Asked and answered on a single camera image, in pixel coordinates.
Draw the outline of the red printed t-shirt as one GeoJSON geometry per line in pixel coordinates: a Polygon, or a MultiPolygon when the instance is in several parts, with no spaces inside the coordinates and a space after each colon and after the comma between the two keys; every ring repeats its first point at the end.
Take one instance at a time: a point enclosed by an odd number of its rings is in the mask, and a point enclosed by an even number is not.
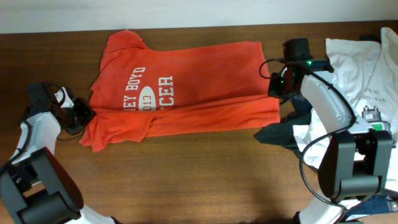
{"type": "Polygon", "coordinates": [[[91,86],[96,116],[81,144],[262,128],[280,121],[260,42],[152,50],[131,30],[109,36],[91,86]]]}

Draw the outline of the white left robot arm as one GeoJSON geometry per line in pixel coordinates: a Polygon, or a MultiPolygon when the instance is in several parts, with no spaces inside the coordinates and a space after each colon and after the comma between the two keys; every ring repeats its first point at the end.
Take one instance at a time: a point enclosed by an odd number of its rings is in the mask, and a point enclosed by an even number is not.
{"type": "Polygon", "coordinates": [[[61,130],[75,134],[94,117],[83,98],[58,106],[37,100],[25,111],[15,154],[1,171],[1,201],[15,223],[117,223],[85,205],[77,184],[55,158],[61,130]]]}

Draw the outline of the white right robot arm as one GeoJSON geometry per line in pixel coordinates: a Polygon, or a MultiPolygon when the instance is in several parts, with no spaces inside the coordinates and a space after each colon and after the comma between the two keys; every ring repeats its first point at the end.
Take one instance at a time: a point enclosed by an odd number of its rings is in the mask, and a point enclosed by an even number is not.
{"type": "Polygon", "coordinates": [[[393,147],[386,130],[374,129],[334,82],[331,70],[315,68],[315,61],[286,62],[270,77],[270,95],[279,97],[301,93],[317,112],[326,134],[304,148],[329,139],[318,168],[320,193],[306,184],[313,194],[311,203],[294,216],[294,222],[343,223],[347,212],[375,195],[397,196],[387,189],[387,171],[393,147]]]}

